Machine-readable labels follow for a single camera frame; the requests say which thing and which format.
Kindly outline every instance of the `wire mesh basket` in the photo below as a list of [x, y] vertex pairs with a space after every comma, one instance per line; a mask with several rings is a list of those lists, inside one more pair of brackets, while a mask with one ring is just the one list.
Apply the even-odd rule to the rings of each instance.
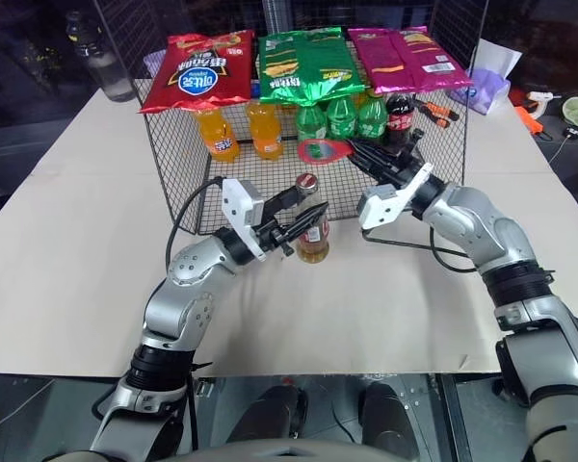
[[[252, 29], [259, 37], [294, 29], [340, 25], [345, 27], [405, 28], [428, 25], [437, 40], [461, 65], [469, 68], [479, 40], [487, 0], [368, 1], [355, 0], [94, 0], [110, 40], [133, 80], [141, 101], [152, 85], [144, 57], [166, 47], [172, 34], [199, 32], [218, 35]], [[426, 135], [419, 142], [422, 157], [434, 164], [434, 173], [446, 181], [462, 183], [466, 145], [467, 107], [450, 99], [443, 90], [420, 94], [420, 99], [448, 106], [460, 119], [447, 129], [434, 125], [415, 111], [413, 126]], [[250, 180], [264, 197], [294, 184], [304, 171], [320, 180], [324, 200], [329, 202], [328, 219], [351, 218], [357, 202], [373, 180], [347, 160], [327, 166], [308, 166], [298, 159], [296, 107], [278, 107], [283, 155], [264, 161], [254, 152], [245, 104], [223, 108], [240, 143], [241, 154], [234, 163], [213, 161], [190, 113], [167, 110], [144, 115], [154, 160], [169, 206], [171, 219], [188, 195], [214, 176]], [[187, 212], [180, 227], [190, 233], [209, 234], [226, 224], [221, 211], [221, 194], [208, 189]], [[281, 222], [293, 211], [279, 215]]]

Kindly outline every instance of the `white table surface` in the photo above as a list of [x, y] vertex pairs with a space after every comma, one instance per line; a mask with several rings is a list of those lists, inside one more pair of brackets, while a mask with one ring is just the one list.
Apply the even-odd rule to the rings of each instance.
[[[136, 111], [97, 93], [0, 213], [0, 372], [126, 370], [171, 226]], [[511, 106], [471, 114], [465, 183], [524, 226], [578, 316], [578, 206]], [[428, 228], [407, 216], [376, 233], [425, 243]], [[498, 370], [478, 275], [366, 243], [355, 219], [331, 224], [330, 246], [319, 265], [280, 252], [249, 265], [197, 351], [205, 374]]]

